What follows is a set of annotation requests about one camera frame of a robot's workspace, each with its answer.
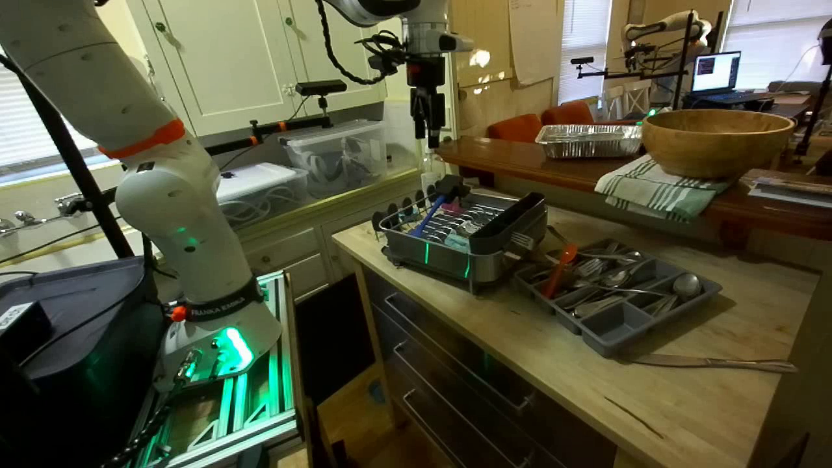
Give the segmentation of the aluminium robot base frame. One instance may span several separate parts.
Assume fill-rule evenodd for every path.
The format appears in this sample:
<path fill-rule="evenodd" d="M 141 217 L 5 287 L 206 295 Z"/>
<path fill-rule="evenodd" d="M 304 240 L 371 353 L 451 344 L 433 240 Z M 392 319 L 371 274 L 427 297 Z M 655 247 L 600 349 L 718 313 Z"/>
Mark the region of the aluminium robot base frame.
<path fill-rule="evenodd" d="M 151 403 L 128 468 L 268 468 L 304 446 L 291 278 L 275 270 L 258 287 L 280 326 L 275 347 L 243 374 L 186 390 L 165 410 Z"/>

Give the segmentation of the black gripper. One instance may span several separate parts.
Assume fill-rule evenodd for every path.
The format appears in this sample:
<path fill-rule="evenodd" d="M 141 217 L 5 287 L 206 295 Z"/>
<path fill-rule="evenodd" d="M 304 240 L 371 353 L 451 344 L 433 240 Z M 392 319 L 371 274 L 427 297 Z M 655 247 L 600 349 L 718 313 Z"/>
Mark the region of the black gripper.
<path fill-rule="evenodd" d="M 428 148 L 440 148 L 440 132 L 445 128 L 445 93 L 437 89 L 445 84 L 445 58 L 410 56 L 405 59 L 405 82 L 410 85 L 410 119 L 416 140 L 423 139 L 423 102 L 420 92 L 428 92 Z"/>

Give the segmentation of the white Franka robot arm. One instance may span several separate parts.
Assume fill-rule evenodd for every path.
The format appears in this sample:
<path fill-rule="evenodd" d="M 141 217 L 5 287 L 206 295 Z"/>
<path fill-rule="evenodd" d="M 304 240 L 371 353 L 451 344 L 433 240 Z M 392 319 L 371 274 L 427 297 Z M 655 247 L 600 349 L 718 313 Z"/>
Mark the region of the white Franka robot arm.
<path fill-rule="evenodd" d="M 160 378 L 186 384 L 247 371 L 280 326 L 217 200 L 217 167 L 90 0 L 0 0 L 0 48 L 98 152 L 122 163 L 113 206 L 174 269 L 182 299 L 160 344 Z"/>

